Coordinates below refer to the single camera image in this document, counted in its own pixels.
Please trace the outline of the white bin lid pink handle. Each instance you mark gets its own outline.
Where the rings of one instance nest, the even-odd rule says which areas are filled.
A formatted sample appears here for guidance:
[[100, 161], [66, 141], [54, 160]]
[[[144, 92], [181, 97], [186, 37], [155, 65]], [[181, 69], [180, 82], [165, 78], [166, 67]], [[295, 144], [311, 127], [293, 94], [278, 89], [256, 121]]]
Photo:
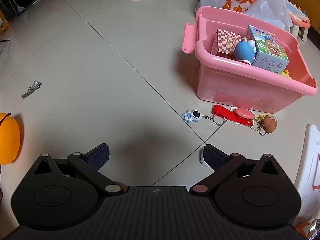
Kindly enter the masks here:
[[300, 165], [295, 180], [295, 187], [302, 205], [295, 220], [295, 225], [310, 221], [319, 214], [319, 130], [314, 124], [308, 124], [305, 130], [304, 144]]

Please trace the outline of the pink round disc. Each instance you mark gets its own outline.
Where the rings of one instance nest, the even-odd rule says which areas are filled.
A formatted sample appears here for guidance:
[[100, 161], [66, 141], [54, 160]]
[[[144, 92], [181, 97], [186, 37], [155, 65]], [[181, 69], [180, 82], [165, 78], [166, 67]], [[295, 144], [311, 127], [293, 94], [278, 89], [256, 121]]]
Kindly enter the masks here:
[[233, 112], [239, 116], [240, 118], [243, 118], [243, 119], [247, 119], [247, 120], [254, 120], [255, 119], [255, 114], [247, 109], [244, 109], [244, 108], [235, 108], [233, 110]]

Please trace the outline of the pink plastic storage bin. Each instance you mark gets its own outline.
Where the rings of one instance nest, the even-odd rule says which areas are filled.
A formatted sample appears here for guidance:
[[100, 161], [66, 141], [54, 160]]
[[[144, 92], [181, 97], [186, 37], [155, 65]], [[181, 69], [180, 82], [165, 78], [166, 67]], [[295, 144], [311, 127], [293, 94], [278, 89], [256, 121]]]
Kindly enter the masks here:
[[[289, 77], [211, 53], [217, 29], [244, 36], [249, 25], [279, 38], [289, 56]], [[182, 51], [195, 54], [200, 63], [196, 94], [204, 101], [277, 113], [301, 97], [314, 96], [318, 91], [297, 39], [275, 25], [239, 12], [200, 7], [195, 24], [185, 25]]]

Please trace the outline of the orange balloon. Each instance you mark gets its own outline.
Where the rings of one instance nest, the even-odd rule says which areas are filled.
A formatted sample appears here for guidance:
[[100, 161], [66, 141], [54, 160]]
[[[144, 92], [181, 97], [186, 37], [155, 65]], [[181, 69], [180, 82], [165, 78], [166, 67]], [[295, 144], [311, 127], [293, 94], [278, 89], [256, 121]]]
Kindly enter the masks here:
[[19, 153], [20, 129], [11, 113], [1, 113], [0, 118], [0, 164], [8, 165], [16, 159]]

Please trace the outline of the crumpled silver wrapper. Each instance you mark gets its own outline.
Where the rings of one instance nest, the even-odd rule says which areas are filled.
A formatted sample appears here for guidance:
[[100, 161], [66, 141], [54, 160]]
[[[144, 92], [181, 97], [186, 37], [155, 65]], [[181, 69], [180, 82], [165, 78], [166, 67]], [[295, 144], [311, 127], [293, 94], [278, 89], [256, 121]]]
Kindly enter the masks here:
[[42, 87], [42, 83], [40, 81], [35, 80], [32, 86], [28, 88], [28, 90], [21, 96], [21, 98], [23, 99], [27, 98], [28, 96], [33, 94], [33, 92], [40, 89], [41, 87]]

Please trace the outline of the yellow duck toy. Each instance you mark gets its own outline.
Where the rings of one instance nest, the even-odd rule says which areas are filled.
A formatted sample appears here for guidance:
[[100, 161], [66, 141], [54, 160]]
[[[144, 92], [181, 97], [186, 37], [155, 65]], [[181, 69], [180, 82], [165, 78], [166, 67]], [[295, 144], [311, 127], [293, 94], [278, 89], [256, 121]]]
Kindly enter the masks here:
[[287, 69], [285, 69], [282, 73], [281, 76], [287, 77], [289, 79], [291, 79], [292, 77], [289, 75], [289, 71]]

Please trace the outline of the silver foil bag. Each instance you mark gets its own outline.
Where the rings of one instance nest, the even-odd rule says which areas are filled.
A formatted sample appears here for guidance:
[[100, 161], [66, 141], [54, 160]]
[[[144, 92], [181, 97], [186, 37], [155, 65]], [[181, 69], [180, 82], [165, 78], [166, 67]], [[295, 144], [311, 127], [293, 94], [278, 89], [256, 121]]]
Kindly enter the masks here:
[[320, 240], [320, 219], [316, 218], [310, 222], [310, 240]]

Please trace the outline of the blue cartoon cow toy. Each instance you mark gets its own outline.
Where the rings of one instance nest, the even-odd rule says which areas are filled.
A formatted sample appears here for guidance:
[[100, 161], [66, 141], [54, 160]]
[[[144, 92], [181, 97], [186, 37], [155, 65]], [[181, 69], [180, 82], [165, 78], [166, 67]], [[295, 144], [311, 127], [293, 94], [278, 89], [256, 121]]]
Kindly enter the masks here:
[[254, 40], [248, 40], [247, 37], [243, 37], [234, 48], [235, 58], [246, 64], [252, 65], [255, 61], [257, 53], [257, 47]]

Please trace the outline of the colourful cartoon toy box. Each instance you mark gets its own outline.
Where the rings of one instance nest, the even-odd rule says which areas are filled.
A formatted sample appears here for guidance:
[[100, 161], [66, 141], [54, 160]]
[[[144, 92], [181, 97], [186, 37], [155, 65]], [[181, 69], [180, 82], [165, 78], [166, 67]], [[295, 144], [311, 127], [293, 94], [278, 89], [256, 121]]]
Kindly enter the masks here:
[[249, 25], [245, 37], [248, 41], [255, 42], [253, 66], [276, 74], [281, 74], [285, 70], [290, 61], [275, 34]]

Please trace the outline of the pink checkered box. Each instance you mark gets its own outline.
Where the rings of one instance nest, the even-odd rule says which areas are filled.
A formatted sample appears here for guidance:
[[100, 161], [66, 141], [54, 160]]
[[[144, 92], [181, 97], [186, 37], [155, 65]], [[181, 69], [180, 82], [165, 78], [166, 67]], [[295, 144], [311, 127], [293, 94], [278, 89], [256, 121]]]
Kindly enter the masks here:
[[234, 49], [241, 39], [239, 34], [217, 28], [211, 54], [235, 60]]

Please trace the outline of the astronaut keychain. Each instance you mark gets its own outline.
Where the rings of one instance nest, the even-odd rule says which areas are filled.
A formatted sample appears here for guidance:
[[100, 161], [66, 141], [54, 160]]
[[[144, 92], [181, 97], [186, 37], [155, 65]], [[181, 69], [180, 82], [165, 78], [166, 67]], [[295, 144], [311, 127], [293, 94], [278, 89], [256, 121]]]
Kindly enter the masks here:
[[183, 120], [188, 124], [192, 122], [198, 122], [202, 118], [201, 112], [196, 109], [193, 111], [187, 110], [185, 113], [182, 114], [182, 116]]

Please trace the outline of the brown bear keychain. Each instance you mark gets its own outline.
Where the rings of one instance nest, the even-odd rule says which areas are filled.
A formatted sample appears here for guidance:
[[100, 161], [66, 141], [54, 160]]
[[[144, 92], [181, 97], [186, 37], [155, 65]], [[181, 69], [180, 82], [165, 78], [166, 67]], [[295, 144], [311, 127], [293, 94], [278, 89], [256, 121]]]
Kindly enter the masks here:
[[257, 115], [253, 119], [251, 130], [257, 131], [261, 136], [273, 133], [277, 128], [277, 120], [274, 116], [269, 114]]

